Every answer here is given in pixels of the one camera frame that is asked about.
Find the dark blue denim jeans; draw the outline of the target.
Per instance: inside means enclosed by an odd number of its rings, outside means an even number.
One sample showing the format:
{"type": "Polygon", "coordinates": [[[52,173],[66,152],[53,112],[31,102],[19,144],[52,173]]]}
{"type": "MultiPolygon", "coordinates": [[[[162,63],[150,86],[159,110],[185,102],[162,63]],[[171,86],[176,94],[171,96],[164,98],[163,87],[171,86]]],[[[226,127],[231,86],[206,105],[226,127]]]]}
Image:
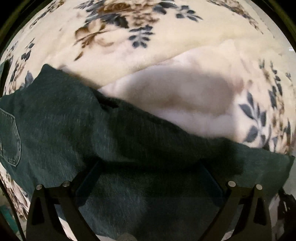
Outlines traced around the dark blue denim jeans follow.
{"type": "Polygon", "coordinates": [[[58,186],[89,169],[99,180],[80,211],[97,235],[113,239],[198,240],[229,180],[260,184],[271,200],[293,161],[188,134],[49,65],[1,98],[1,164],[12,179],[32,196],[39,184],[58,186]]]}

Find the floral cream fleece blanket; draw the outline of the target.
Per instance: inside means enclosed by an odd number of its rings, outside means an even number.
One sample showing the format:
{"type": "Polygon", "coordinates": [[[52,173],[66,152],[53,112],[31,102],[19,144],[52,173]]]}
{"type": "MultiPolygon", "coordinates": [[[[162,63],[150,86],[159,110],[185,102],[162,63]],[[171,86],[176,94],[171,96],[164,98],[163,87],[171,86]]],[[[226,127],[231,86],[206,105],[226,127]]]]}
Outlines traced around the floral cream fleece blanket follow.
{"type": "Polygon", "coordinates": [[[44,64],[95,86],[160,64],[189,64],[235,78],[240,94],[227,111],[234,140],[256,125],[250,147],[287,154],[295,139],[295,89],[288,41],[251,1],[50,1],[9,40],[4,93],[36,77],[44,64]],[[256,124],[239,105],[258,112],[256,124]]]}

